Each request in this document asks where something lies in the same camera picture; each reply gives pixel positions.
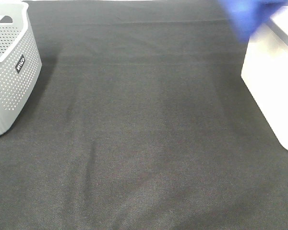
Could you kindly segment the blue microfiber towel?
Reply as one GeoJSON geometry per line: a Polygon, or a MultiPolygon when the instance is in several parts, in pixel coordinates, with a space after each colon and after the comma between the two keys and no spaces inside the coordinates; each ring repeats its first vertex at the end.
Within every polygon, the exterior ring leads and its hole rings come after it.
{"type": "Polygon", "coordinates": [[[220,0],[218,2],[228,15],[236,37],[241,42],[247,42],[261,24],[269,21],[270,17],[287,0],[220,0]]]}

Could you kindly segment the black fabric table cover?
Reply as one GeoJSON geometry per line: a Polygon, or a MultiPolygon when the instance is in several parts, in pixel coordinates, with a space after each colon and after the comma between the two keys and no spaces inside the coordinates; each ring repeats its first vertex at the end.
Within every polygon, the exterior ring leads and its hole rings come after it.
{"type": "Polygon", "coordinates": [[[0,230],[288,230],[288,151],[215,0],[31,1],[0,230]]]}

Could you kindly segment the white plastic storage basket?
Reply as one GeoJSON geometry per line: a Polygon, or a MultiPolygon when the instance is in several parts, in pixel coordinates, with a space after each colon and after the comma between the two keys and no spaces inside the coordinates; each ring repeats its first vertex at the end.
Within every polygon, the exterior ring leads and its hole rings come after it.
{"type": "Polygon", "coordinates": [[[250,37],[241,78],[288,150],[288,4],[250,37]]]}

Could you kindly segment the grey perforated plastic basket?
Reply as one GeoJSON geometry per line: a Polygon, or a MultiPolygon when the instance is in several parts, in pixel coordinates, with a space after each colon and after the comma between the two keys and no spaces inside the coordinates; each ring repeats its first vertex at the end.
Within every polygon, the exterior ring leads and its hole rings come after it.
{"type": "Polygon", "coordinates": [[[42,68],[28,7],[0,0],[0,136],[22,111],[42,68]]]}

